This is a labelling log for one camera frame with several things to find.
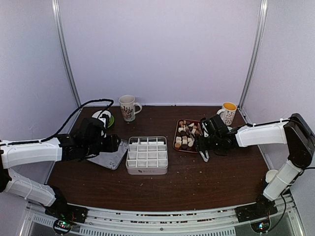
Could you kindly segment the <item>white handled tongs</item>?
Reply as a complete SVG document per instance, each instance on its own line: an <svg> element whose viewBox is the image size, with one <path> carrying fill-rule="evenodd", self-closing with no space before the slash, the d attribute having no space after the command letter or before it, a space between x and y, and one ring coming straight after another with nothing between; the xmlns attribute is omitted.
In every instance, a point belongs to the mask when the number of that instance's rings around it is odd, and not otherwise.
<svg viewBox="0 0 315 236"><path fill-rule="evenodd" d="M204 137L203 135L192 135L192 139L193 139L193 146L194 146L195 151L201 155L204 162L208 162L210 159L209 138Z"/></svg>

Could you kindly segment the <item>bunny tin lid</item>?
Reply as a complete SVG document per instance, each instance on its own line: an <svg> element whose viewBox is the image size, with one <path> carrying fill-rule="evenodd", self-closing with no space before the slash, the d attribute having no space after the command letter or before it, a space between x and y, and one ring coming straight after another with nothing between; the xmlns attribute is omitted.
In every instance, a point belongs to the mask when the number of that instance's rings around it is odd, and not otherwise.
<svg viewBox="0 0 315 236"><path fill-rule="evenodd" d="M119 148L116 152L101 152L100 155L87 159L88 161L108 168L110 170L116 170L120 165L123 157L128 150L128 141L121 140Z"/></svg>

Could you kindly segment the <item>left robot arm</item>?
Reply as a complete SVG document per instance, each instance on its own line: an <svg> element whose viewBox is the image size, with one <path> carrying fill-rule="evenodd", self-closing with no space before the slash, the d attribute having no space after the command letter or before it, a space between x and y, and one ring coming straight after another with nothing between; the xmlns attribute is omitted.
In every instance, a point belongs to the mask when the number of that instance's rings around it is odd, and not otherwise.
<svg viewBox="0 0 315 236"><path fill-rule="evenodd" d="M0 190L36 201L59 218L71 213L65 197L58 188L43 185L16 173L18 165L38 162L65 162L97 157L118 151L121 139L107 135L104 122L85 118L70 134L55 134L43 140L2 141L0 143Z"/></svg>

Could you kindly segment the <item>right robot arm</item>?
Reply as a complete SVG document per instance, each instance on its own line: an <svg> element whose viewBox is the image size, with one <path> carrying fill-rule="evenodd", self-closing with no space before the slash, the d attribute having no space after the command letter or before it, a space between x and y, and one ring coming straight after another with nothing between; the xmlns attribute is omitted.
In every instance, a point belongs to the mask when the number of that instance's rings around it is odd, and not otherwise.
<svg viewBox="0 0 315 236"><path fill-rule="evenodd" d="M288 119L261 124L230 127L219 115L201 121L201 134L194 139L195 150L205 162L209 151L223 155L230 149L256 145L287 145L289 156L252 206L257 217L271 209L271 202L281 195L301 172L307 169L315 155L315 135L299 113Z"/></svg>

